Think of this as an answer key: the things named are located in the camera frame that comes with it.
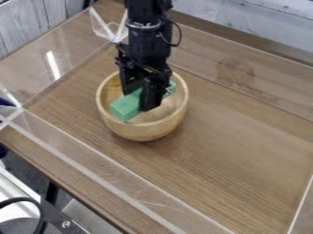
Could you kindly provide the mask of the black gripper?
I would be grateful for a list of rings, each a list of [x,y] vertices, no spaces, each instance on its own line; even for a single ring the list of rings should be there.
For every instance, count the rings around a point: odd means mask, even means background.
[[[173,23],[126,21],[128,43],[118,43],[116,64],[120,70],[122,93],[128,95],[142,88],[139,110],[148,112],[162,104],[173,74],[167,65],[171,53]]]

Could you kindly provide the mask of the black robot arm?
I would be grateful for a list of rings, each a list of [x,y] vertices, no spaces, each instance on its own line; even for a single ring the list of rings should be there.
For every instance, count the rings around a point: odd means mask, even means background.
[[[140,90],[139,110],[148,112],[162,104],[173,75],[167,65],[173,47],[167,11],[173,0],[124,0],[124,6],[128,43],[116,45],[122,92],[127,95]]]

